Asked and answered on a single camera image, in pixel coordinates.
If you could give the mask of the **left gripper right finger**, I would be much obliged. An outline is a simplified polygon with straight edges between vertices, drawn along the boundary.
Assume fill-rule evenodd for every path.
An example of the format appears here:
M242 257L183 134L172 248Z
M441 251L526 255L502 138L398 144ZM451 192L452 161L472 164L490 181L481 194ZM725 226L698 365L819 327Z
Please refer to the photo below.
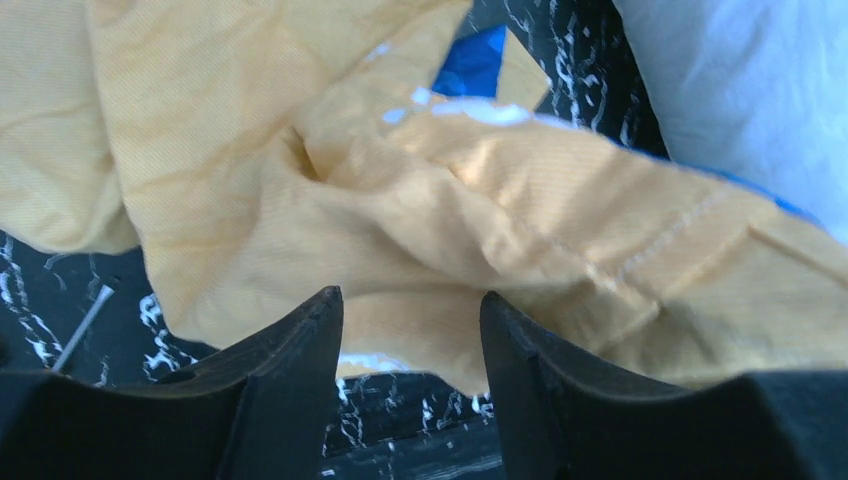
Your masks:
M702 390L620 368L496 293L480 333L511 479L843 479L847 374L755 371Z

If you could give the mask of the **white pillow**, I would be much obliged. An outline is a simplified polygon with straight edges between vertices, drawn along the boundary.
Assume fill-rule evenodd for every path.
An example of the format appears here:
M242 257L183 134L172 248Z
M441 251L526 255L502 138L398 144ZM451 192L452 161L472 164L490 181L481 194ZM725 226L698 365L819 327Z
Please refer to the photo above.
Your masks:
M670 158L847 238L844 0L619 1Z

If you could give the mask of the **yellow and blue pillowcase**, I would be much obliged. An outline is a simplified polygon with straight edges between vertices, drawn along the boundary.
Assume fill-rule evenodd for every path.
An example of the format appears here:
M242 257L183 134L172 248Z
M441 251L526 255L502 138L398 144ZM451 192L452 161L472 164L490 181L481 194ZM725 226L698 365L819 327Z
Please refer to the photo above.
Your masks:
M5 1L1 227L141 247L170 331L226 348L327 285L342 347L487 387L495 290L626 369L702 387L847 364L847 251L710 174L429 90L466 1Z

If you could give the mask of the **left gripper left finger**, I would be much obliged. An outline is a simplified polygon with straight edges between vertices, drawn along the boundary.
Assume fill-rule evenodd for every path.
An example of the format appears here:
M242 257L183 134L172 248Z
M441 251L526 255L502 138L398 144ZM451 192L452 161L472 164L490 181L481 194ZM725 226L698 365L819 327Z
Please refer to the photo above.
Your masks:
M343 298L327 287L159 382L1 376L5 479L315 479L335 412Z

